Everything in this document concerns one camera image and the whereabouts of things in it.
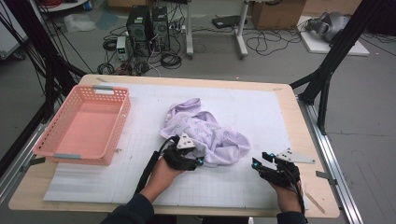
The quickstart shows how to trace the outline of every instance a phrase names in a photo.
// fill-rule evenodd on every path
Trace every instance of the person's left hand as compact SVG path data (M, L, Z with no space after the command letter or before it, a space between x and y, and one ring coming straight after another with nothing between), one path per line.
M175 170L168 166L164 158L160 158L155 165L147 185L140 191L151 203L169 186L174 179L184 171Z

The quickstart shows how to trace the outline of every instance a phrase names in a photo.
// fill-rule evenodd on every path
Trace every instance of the dark sleeve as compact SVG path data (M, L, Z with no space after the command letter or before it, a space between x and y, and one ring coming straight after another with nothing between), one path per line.
M114 209L101 224L143 224L153 216L154 209L150 201L145 196L136 194L127 204Z
M284 212L276 215L277 224L303 224L305 216L299 212Z

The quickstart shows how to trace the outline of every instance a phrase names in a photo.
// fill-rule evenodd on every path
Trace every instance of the crumpled garment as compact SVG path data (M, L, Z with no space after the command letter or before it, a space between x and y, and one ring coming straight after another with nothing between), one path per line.
M205 157L204 163L208 166L233 164L247 155L251 149L244 135L231 128L220 127L211 113L201 111L199 98L171 105L166 114L160 135L169 138L183 133L186 133L196 146L187 157Z

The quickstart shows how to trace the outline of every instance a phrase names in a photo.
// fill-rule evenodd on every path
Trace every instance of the basket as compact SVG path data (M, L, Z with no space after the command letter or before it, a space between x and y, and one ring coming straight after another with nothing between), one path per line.
M126 88L77 85L33 152L51 161L109 165L130 108Z

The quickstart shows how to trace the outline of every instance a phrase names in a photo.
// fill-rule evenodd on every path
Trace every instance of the gray floor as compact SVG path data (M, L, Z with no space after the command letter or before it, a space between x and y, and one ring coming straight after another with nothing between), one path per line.
M86 13L99 21L103 10L68 13ZM55 14L59 19L63 14ZM209 19L194 19L193 24L212 27ZM106 30L67 34L69 40L87 61L91 69L104 61L103 36L123 25L119 19ZM290 44L270 56L260 56L253 50L240 60L235 40L231 35L194 33L196 53L192 60L182 55L182 66L177 70L161 67L147 72L148 77L183 77L250 82L291 83L315 71L325 55L308 53L304 44ZM396 44L383 44L370 39L393 54ZM347 56L336 70L329 96L326 129L334 153L340 163L354 200L365 223L396 223L396 181L393 161L396 156L396 57L361 41L370 52L369 57ZM271 48L284 43L272 43ZM88 69L70 47L72 64ZM0 156L43 102L35 72L29 61L0 63ZM295 90L300 93L303 88ZM99 223L106 214L54 213L11 211L9 197L0 206L0 223ZM347 223L345 217L314 219L310 223ZM178 223L199 223L195 217L179 217ZM273 218L255 218L255 223L276 223Z

